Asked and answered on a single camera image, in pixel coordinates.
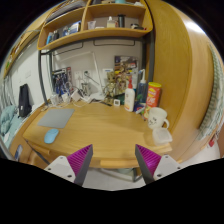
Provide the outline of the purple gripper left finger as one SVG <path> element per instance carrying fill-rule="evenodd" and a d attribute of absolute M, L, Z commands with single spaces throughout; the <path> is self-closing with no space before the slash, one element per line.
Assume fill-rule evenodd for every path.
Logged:
<path fill-rule="evenodd" d="M 93 145 L 90 144 L 67 157 L 67 160 L 76 176 L 74 180 L 76 185 L 83 185 L 92 155 Z"/>

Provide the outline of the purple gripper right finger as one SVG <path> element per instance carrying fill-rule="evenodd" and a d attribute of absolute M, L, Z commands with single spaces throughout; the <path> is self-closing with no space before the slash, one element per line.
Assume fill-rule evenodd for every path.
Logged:
<path fill-rule="evenodd" d="M 154 181 L 154 172 L 161 160 L 161 156 L 155 152 L 136 144 L 135 156 L 137 158 L 144 182 L 150 184 Z"/>

